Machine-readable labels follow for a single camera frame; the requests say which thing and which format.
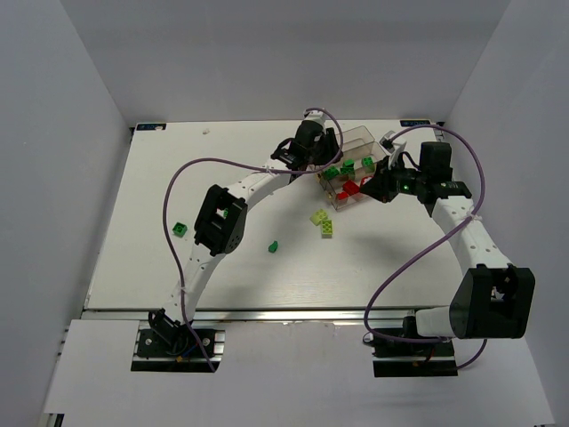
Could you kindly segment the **red long lego brick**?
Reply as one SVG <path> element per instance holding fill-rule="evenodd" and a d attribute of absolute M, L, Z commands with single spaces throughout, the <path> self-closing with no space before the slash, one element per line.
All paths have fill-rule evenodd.
<path fill-rule="evenodd" d="M 342 185 L 342 190 L 351 197 L 360 193 L 360 187 L 352 180 L 344 182 Z"/>

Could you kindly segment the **green square lego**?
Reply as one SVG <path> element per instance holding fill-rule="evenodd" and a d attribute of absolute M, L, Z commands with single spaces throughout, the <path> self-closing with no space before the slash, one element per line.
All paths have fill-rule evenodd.
<path fill-rule="evenodd" d="M 340 170 L 336 166 L 331 166 L 322 172 L 322 177 L 330 181 L 340 174 Z"/>
<path fill-rule="evenodd" d="M 350 172 L 350 171 L 354 171 L 355 167 L 354 167 L 354 160 L 353 159 L 347 159 L 343 162 L 342 166 L 341 166 L 341 170 L 343 172 Z"/>

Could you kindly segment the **light green lego upturned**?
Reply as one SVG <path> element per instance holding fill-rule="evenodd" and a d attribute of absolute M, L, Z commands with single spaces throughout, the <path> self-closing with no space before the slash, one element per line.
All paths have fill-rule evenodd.
<path fill-rule="evenodd" d="M 321 238 L 332 238 L 333 237 L 333 221 L 330 219 L 324 219 L 320 222 Z"/>

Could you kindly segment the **pale yellow-green lego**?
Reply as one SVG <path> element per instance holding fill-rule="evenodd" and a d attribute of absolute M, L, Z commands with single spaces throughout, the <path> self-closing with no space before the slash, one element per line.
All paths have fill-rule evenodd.
<path fill-rule="evenodd" d="M 318 209 L 310 216 L 309 219 L 315 226 L 318 226 L 322 221 L 328 219 L 328 213 L 324 209 Z"/>

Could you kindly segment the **small green sloped lego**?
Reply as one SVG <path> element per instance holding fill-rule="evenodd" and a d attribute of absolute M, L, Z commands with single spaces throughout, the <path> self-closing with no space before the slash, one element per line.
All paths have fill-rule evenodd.
<path fill-rule="evenodd" d="M 278 249 L 278 242 L 275 240 L 268 246 L 268 251 L 274 253 Z"/>

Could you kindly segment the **red rounded flower lego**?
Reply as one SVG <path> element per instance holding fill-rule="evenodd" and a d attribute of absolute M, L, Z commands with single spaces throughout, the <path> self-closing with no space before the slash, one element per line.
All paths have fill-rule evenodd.
<path fill-rule="evenodd" d="M 365 176 L 361 179 L 360 181 L 360 187 L 363 187 L 369 180 L 371 180 L 373 177 L 372 176 Z"/>

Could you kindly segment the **long dark green lego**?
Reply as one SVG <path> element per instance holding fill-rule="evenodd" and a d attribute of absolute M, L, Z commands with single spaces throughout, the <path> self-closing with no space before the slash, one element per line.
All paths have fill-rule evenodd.
<path fill-rule="evenodd" d="M 375 162 L 372 157 L 363 157 L 361 159 L 361 166 L 365 173 L 374 173 L 375 172 Z"/>

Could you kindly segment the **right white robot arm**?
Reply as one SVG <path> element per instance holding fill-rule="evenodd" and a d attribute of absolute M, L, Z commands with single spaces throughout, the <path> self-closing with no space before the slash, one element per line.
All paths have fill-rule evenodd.
<path fill-rule="evenodd" d="M 444 232 L 463 279 L 449 305 L 419 309 L 401 342 L 444 339 L 519 339 L 526 331 L 535 287 L 534 274 L 515 266 L 494 244 L 477 215 L 466 184 L 453 179 L 452 148 L 445 142 L 421 144 L 420 163 L 405 166 L 405 145 L 384 141 L 389 152 L 362 194 L 382 203 L 415 196 Z"/>

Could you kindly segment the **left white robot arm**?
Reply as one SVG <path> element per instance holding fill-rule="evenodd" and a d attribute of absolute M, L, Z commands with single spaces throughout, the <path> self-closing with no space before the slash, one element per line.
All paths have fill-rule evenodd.
<path fill-rule="evenodd" d="M 189 326 L 196 306 L 213 272 L 226 255 L 244 238 L 247 214 L 264 198 L 290 185 L 298 177 L 323 171 L 338 160 L 343 148 L 338 121 L 325 109 L 307 109 L 292 138 L 280 142 L 261 166 L 244 165 L 216 157 L 191 160 L 171 178 L 162 208 L 166 243 L 178 271 L 178 282 L 164 306 L 165 314 Z M 174 183 L 192 165 L 217 163 L 250 172 L 227 187 L 212 185 L 206 192 L 194 223 L 193 244 L 185 262 L 180 260 L 167 224 L 168 206 Z"/>

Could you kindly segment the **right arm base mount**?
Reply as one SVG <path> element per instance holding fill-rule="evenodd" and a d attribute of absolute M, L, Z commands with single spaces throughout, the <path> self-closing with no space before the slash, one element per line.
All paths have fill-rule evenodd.
<path fill-rule="evenodd" d="M 372 351 L 376 378 L 455 377 L 450 341 L 418 334 L 415 310 L 371 310 L 362 344 Z"/>

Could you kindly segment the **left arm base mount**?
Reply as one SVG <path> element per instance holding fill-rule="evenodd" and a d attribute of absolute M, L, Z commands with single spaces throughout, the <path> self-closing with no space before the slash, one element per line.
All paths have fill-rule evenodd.
<path fill-rule="evenodd" d="M 131 371 L 147 373 L 213 373 L 220 365 L 225 332 L 198 328 L 172 320 L 164 309 L 148 313 L 148 324 L 139 329 Z"/>

